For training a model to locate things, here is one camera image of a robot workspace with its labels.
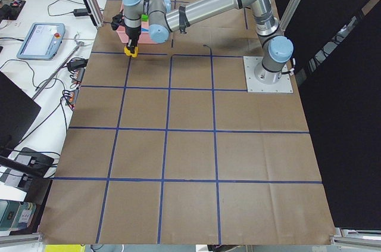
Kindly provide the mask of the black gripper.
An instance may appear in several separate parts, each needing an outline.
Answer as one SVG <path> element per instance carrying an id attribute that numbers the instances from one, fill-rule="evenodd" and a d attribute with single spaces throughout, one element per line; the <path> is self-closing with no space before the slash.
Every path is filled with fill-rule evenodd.
<path id="1" fill-rule="evenodd" d="M 127 26 L 123 14 L 119 13 L 112 18 L 111 28 L 117 32 L 120 41 L 126 44 L 129 51 L 136 50 L 140 38 L 140 25 L 138 27 Z"/>

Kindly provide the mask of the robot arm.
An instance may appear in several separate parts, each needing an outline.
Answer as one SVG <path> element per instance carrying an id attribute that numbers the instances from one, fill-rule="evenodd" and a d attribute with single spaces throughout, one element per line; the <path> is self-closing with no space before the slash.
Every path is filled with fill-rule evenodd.
<path id="1" fill-rule="evenodd" d="M 124 52 L 136 57 L 142 31 L 142 16 L 148 17 L 148 33 L 155 43 L 164 43 L 171 32 L 184 34 L 193 24 L 232 9 L 250 7 L 256 22 L 256 33 L 264 50 L 261 69 L 280 73 L 291 60 L 294 47 L 290 39 L 280 34 L 279 21 L 274 16 L 270 0 L 197 0 L 171 9 L 170 0 L 122 0 L 122 8 L 111 22 L 111 28 L 122 27 L 127 35 Z"/>

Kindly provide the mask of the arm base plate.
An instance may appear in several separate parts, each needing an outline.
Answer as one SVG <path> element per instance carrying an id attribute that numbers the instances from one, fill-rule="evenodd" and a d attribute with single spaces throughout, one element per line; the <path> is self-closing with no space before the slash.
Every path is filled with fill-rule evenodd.
<path id="1" fill-rule="evenodd" d="M 267 71 L 262 64 L 263 57 L 243 56 L 246 88 L 248 93 L 292 94 L 291 77 L 282 72 Z"/>

